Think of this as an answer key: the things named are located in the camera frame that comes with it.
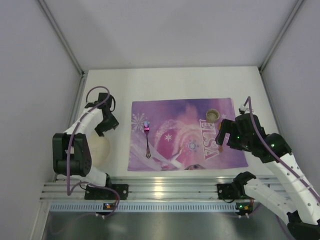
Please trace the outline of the iridescent purple fork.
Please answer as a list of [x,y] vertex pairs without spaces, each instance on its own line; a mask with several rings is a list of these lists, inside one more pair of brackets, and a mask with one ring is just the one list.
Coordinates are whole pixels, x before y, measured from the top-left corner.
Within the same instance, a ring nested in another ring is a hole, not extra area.
[[150,146],[149,146],[149,132],[150,132],[150,127],[149,127],[149,122],[145,121],[143,124],[143,129],[144,133],[146,135],[146,158],[150,159],[151,158],[151,151],[150,151]]

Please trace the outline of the small speckled glass cup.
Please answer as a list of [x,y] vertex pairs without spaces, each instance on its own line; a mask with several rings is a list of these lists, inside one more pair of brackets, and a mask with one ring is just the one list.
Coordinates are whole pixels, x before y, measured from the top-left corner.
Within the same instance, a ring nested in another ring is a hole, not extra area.
[[209,109],[205,117],[208,123],[216,123],[220,119],[220,113],[216,109]]

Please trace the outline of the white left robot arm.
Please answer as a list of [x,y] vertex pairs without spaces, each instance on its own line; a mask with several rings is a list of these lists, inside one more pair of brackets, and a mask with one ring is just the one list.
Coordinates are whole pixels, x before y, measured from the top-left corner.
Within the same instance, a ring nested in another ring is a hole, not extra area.
[[88,102],[71,127],[53,136],[53,170],[66,177],[68,186],[72,177],[96,186],[112,186],[110,176],[93,166],[88,138],[92,133],[103,137],[105,132],[118,127],[111,109],[114,103],[112,95],[99,93],[98,100]]

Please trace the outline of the gold spoon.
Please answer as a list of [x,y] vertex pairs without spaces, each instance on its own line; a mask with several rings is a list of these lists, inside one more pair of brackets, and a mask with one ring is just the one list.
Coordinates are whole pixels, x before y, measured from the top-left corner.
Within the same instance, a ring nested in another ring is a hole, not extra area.
[[224,149],[223,149],[222,146],[220,146],[218,150],[219,150],[220,153],[222,153]]

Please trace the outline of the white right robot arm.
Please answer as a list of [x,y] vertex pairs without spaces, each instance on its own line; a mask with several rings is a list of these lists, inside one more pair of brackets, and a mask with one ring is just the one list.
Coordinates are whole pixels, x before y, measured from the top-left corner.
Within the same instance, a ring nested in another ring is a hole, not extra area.
[[230,183],[218,184],[218,198],[227,203],[254,199],[273,212],[296,240],[320,238],[320,196],[301,171],[292,149],[278,133],[267,134],[256,115],[242,113],[235,120],[220,123],[216,143],[245,151],[260,159],[288,194],[285,198],[245,171]]

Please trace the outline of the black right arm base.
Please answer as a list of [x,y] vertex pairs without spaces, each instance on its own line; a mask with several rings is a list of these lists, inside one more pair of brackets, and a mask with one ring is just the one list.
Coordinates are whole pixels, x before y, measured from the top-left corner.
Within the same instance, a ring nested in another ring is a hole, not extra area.
[[216,185],[218,199],[226,203],[233,203],[236,200],[246,200],[248,197],[238,190],[233,183],[219,183]]

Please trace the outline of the cream round plate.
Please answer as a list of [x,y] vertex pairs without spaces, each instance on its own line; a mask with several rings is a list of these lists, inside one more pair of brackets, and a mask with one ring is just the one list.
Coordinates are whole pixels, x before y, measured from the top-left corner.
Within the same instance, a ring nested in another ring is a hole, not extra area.
[[88,139],[88,146],[94,167],[98,168],[107,161],[110,153],[110,141],[106,136],[99,136],[94,131]]

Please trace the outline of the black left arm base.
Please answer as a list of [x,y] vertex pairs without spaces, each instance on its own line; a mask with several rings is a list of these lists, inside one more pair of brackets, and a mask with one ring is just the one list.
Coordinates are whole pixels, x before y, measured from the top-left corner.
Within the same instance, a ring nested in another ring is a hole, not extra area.
[[[111,189],[119,194],[120,200],[126,200],[129,193],[128,184],[113,184]],[[87,186],[85,189],[85,200],[116,200],[117,195],[111,190]]]

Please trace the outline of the purple Elsa placemat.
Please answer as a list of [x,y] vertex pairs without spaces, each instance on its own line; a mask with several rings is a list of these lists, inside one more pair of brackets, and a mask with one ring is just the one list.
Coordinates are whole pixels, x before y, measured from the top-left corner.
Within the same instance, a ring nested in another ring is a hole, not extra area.
[[[207,122],[209,109],[220,113],[217,122]],[[215,141],[222,120],[235,117],[231,98],[134,101],[127,169],[162,172],[246,168],[249,164],[244,152],[226,144],[219,152]],[[149,122],[149,159],[144,122]]]

